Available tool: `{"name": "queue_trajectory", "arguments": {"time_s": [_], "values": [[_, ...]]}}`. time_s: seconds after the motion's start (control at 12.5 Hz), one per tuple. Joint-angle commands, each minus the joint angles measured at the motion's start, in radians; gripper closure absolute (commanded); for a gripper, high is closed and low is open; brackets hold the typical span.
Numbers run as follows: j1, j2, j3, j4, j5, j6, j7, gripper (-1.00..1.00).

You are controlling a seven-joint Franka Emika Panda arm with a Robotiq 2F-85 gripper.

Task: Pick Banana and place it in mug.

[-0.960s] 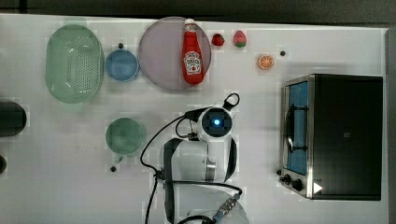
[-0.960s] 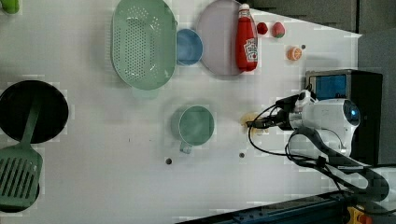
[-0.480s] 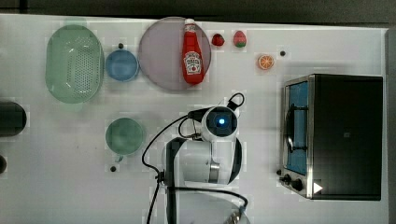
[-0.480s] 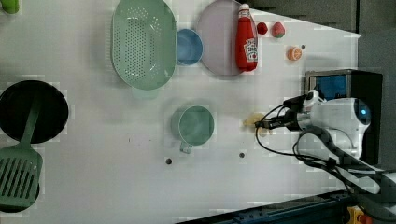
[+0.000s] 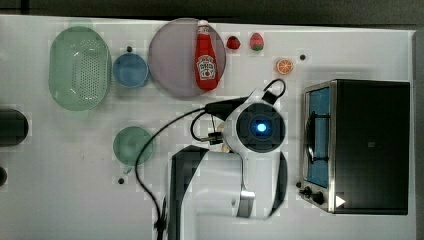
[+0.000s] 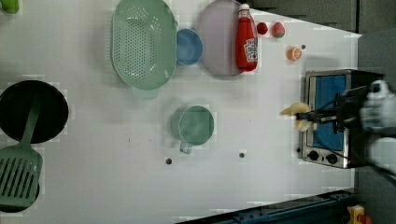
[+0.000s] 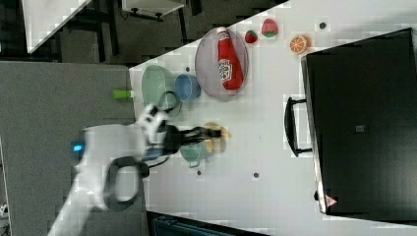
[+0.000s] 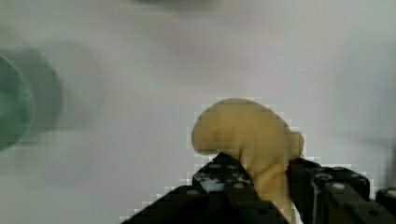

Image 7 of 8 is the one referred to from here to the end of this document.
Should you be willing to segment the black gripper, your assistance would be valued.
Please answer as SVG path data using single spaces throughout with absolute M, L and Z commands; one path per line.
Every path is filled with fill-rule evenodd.
M 220 138 L 221 131 L 195 127 L 193 129 L 182 130 L 181 132 L 175 127 L 168 125 L 166 127 L 166 134 L 163 140 L 163 153 L 174 154 L 180 146 L 194 145 L 206 141 L 209 138 Z

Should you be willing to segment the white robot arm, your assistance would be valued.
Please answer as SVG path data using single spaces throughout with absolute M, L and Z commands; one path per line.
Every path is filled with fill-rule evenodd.
M 166 109 L 149 104 L 131 125 L 85 128 L 85 150 L 75 166 L 77 174 L 47 236 L 79 236 L 96 207 L 115 212 L 129 208 L 136 201 L 135 197 L 125 201 L 117 197 L 120 169 L 133 167 L 139 170 L 147 161 L 198 143 L 212 152 L 216 139 L 230 136 L 216 123 L 180 130 L 169 120 Z

